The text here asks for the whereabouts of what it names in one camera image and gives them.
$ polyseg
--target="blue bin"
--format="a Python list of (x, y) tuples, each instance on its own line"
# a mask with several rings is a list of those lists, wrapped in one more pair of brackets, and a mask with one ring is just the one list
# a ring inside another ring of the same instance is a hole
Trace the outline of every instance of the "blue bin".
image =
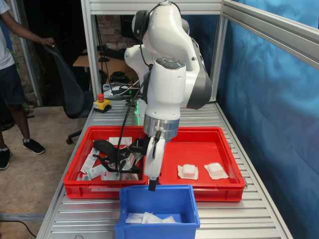
[[(156, 185), (120, 190), (120, 218), (115, 224), (116, 239), (194, 239), (199, 228), (196, 202), (191, 185)], [(126, 224), (128, 213), (153, 213), (164, 219), (173, 216), (175, 224)]]

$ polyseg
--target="person's arm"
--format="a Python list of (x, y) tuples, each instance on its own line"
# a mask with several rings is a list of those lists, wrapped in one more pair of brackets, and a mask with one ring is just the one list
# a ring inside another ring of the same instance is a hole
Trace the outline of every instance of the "person's arm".
[(24, 26), (16, 22), (15, 19), (9, 13), (9, 11), (6, 11), (3, 14), (1, 14), (0, 18), (3, 21), (3, 23), (10, 29), (10, 31), (12, 31), (14, 34), (18, 35), (19, 37), (40, 43), (42, 45), (49, 45), (51, 47), (54, 47), (55, 42), (52, 37), (42, 38), (32, 33), (31, 31), (26, 29)]

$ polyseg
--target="white shirt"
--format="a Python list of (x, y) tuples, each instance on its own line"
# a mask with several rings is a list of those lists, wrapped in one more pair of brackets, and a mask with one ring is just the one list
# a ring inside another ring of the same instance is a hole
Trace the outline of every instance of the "white shirt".
[[(0, 14), (8, 11), (10, 7), (5, 3), (4, 0), (0, 0)], [(3, 32), (0, 28), (0, 70), (12, 66), (14, 59), (11, 54), (6, 50), (6, 42)]]

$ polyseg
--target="floor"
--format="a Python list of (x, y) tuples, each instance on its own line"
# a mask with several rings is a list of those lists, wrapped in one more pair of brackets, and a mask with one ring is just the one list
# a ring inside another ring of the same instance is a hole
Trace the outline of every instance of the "floor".
[[(74, 149), (65, 140), (70, 133), (83, 128), (86, 119), (69, 119), (62, 107), (35, 108), (28, 120), (31, 137), (40, 142), (46, 152), (35, 155), (22, 147), (18, 127), (3, 132), (12, 152), (9, 168), (0, 172), (1, 214), (44, 214)], [(37, 234), (41, 222), (27, 222)], [(2, 239), (33, 238), (24, 225), (0, 223)]]

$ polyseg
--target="red plastic crate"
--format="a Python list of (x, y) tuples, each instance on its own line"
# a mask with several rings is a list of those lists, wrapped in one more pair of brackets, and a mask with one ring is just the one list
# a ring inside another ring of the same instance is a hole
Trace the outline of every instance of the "red plastic crate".
[[(229, 178), (212, 180), (204, 165), (220, 163)], [(198, 180), (181, 179), (177, 166), (193, 164)], [(240, 201), (245, 181), (228, 142), (218, 127), (180, 127), (165, 146), (159, 177), (160, 184), (191, 184), (197, 201)]]
[[(64, 188), (68, 198), (118, 198), (119, 190), (123, 187), (129, 187), (133, 185), (146, 185), (148, 183), (148, 177), (144, 175), (144, 162), (140, 160), (137, 166), (141, 171), (139, 174), (139, 180), (110, 180), (103, 181), (101, 177), (96, 177), (91, 181), (76, 181), (80, 170), (85, 162), (86, 157), (91, 152), (93, 147), (93, 140), (105, 139), (109, 137), (119, 137), (121, 133), (121, 126), (91, 126), (88, 127), (82, 141), (73, 157), (73, 160), (66, 172), (63, 179)], [(124, 129), (123, 137), (132, 137), (132, 142), (139, 137), (144, 138), (143, 127), (141, 126), (126, 126)], [(101, 164), (99, 160), (96, 160), (94, 167)]]

